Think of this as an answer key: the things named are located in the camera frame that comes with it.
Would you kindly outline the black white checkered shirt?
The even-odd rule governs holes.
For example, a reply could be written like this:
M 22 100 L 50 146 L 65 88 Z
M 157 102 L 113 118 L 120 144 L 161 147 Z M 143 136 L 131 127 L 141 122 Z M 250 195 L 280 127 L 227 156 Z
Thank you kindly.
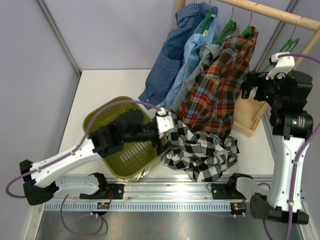
M 240 151 L 236 138 L 227 136 L 222 141 L 212 132 L 192 131 L 174 112 L 168 114 L 175 123 L 167 134 L 173 145 L 165 154 L 168 168 L 183 170 L 196 182 L 215 182 L 237 163 Z

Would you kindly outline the red plaid shirt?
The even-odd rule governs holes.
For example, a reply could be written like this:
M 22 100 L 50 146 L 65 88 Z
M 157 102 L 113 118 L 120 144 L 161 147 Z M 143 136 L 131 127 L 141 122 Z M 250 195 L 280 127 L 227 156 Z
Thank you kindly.
M 224 141 L 234 123 L 234 109 L 241 85 L 250 70 L 258 31 L 252 35 L 227 38 L 220 56 L 211 64 L 186 94 L 177 117 L 192 131 L 205 131 Z

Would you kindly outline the green hanger of plaid shirt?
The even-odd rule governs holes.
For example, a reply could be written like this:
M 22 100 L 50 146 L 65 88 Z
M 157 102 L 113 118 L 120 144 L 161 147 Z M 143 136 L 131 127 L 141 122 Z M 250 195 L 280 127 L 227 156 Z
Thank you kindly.
M 252 30 L 252 27 L 251 27 L 251 22 L 252 22 L 252 19 L 253 19 L 253 12 L 255 11 L 257 5 L 259 5 L 259 4 L 260 4 L 259 2 L 256 3 L 254 5 L 254 7 L 252 8 L 251 13 L 250 13 L 250 21 L 249 21 L 247 27 L 240 34 L 240 36 L 245 38 L 245 39 L 250 39 L 253 36 L 253 30 Z

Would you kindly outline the green hanger with metal hook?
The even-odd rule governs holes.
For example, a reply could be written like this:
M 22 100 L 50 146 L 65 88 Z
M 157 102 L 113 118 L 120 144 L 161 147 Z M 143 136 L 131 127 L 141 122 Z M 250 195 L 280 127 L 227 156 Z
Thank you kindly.
M 278 37 L 281 35 L 281 32 L 283 30 L 283 28 L 285 27 L 286 23 L 281 22 L 278 24 L 278 26 L 276 27 L 275 31 L 273 32 L 273 35 L 271 37 L 271 39 L 269 40 L 266 48 L 264 49 L 262 56 L 260 57 L 255 70 L 261 70 L 262 67 L 264 66 L 264 62 L 265 60 L 268 58 L 269 56 L 269 52 L 272 50 L 272 47 L 275 45 L 275 43 L 277 42 Z M 292 52 L 295 47 L 297 46 L 297 44 L 300 41 L 300 38 L 296 38 L 293 39 L 293 35 L 295 33 L 295 30 L 298 26 L 298 23 L 294 26 L 293 31 L 290 35 L 290 37 L 288 38 L 288 40 L 284 43 L 284 45 L 280 48 L 279 52 Z

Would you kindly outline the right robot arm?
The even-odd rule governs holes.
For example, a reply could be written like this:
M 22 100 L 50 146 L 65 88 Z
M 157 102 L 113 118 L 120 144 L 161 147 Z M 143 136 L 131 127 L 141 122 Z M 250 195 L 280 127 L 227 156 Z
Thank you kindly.
M 303 161 L 311 141 L 314 121 L 304 110 L 313 78 L 292 70 L 269 77 L 267 73 L 250 72 L 241 85 L 242 98 L 248 98 L 256 88 L 254 99 L 271 107 L 270 123 L 275 142 L 275 158 L 270 190 L 260 187 L 247 174 L 234 173 L 228 180 L 227 193 L 249 200 L 255 219 L 273 222 L 309 223 L 302 210 L 301 178 Z

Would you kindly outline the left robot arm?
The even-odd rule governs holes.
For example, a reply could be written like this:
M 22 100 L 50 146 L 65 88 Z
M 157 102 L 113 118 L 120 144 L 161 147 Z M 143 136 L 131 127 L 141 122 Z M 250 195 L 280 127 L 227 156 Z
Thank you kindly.
M 87 200 L 110 197 L 111 190 L 104 174 L 95 172 L 86 177 L 66 174 L 87 163 L 120 153 L 125 144 L 150 142 L 156 154 L 162 156 L 168 148 L 162 144 L 162 138 L 174 127 L 174 119 L 168 112 L 158 112 L 151 122 L 144 123 L 143 113 L 131 108 L 90 133 L 83 143 L 73 148 L 40 162 L 22 161 L 19 168 L 27 202 L 36 206 L 66 195 Z

